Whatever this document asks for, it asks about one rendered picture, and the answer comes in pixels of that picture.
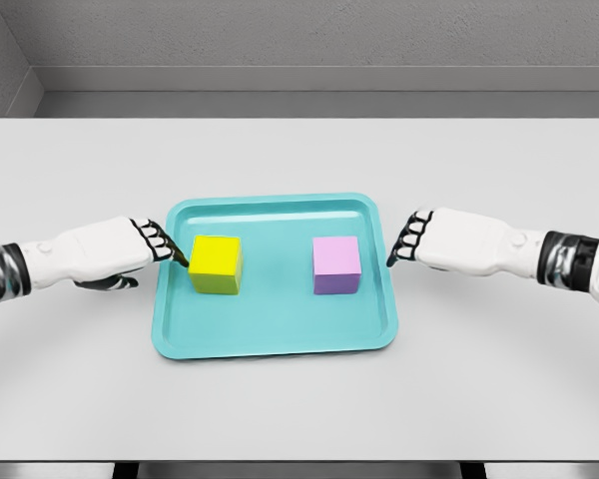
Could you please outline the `teal plastic tray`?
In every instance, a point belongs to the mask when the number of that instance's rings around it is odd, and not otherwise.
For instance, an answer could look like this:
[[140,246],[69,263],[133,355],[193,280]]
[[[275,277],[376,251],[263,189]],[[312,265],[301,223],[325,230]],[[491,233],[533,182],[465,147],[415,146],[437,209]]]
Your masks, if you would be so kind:
[[[185,252],[197,235],[238,238],[245,265],[237,295],[199,294],[184,268],[161,264],[152,341],[170,359],[380,349],[398,316],[376,204],[355,193],[185,200],[166,231]],[[354,294],[313,293],[312,241],[358,240]]]

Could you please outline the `yellow cube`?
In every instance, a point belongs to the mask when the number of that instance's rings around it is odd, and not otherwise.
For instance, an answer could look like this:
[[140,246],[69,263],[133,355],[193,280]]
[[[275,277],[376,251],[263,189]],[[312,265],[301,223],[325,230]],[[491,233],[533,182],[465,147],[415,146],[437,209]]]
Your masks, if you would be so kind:
[[188,274],[197,293],[237,295],[243,266],[239,238],[195,236]]

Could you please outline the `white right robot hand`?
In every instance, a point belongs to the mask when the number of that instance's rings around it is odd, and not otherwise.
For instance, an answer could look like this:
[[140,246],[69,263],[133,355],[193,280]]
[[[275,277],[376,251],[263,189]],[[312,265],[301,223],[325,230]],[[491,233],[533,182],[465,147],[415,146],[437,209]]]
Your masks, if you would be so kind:
[[496,272],[505,222],[448,208],[419,210],[397,236],[386,265],[415,261],[430,268],[487,276]]

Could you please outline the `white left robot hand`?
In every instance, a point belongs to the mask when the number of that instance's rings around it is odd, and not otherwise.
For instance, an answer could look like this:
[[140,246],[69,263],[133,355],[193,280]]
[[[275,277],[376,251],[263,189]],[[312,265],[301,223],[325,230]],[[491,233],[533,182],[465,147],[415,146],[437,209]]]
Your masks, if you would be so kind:
[[70,254],[69,277],[84,289],[136,288],[132,272],[165,260],[189,266],[174,240],[150,219],[118,217],[71,230],[69,238],[79,248]]

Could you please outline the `pink cube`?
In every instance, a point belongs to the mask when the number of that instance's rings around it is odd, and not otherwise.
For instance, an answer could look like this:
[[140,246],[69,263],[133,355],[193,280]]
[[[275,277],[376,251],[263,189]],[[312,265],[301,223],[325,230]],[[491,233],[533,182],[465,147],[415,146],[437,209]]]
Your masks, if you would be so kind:
[[312,239],[314,294],[354,294],[359,288],[361,263],[357,237]]

